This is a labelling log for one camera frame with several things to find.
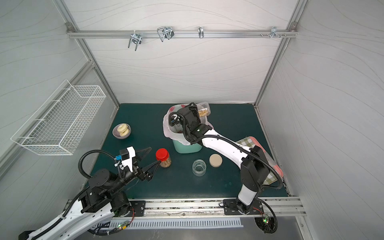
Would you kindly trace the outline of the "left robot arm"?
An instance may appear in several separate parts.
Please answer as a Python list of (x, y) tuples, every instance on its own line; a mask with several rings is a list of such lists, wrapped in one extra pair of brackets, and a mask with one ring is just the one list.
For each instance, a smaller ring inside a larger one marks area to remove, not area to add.
[[(88, 186), (81, 190), (68, 207), (45, 226), (35, 231), (24, 231), (20, 240), (73, 240), (84, 232), (95, 236), (119, 233), (132, 224), (135, 216), (144, 214), (144, 201), (130, 202), (123, 191), (133, 180), (151, 181), (159, 167), (159, 161), (141, 168), (139, 161), (147, 156), (150, 147), (135, 151), (129, 147), (116, 157), (103, 150), (91, 150), (82, 155), (78, 163), (79, 172), (88, 179)], [(88, 155), (103, 154), (112, 159), (118, 172), (98, 170), (93, 176), (83, 169)]]

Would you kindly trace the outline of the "beige lid glass peanut jar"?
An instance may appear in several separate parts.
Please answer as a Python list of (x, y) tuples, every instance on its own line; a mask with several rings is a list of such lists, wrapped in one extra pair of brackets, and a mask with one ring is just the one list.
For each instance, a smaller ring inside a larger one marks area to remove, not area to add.
[(195, 160), (192, 165), (192, 170), (195, 176), (202, 177), (206, 173), (207, 165), (203, 160)]

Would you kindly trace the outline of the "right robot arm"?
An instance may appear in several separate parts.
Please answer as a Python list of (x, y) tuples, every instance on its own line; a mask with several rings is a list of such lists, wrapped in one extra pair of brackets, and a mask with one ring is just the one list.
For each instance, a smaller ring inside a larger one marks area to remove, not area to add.
[(272, 158), (263, 147), (241, 146), (216, 132), (207, 121), (210, 114), (211, 109), (206, 102), (171, 107), (163, 119), (164, 135), (172, 139), (172, 130), (176, 129), (182, 136), (175, 140), (181, 144), (199, 144), (234, 162), (240, 169), (242, 182), (242, 188), (236, 198), (236, 209), (247, 215), (257, 195), (268, 187), (264, 183), (268, 175), (272, 174), (277, 178), (277, 189), (281, 189), (283, 173), (277, 165), (271, 165)]

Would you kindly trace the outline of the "red lid peanut jar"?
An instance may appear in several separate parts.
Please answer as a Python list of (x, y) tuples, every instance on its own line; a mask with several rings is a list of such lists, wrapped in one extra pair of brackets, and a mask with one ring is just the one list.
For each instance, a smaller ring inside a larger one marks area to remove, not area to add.
[(200, 118), (207, 117), (211, 114), (210, 105), (207, 102), (197, 104), (197, 108)]
[(170, 154), (164, 148), (156, 151), (156, 159), (160, 162), (162, 168), (168, 168), (172, 164)]

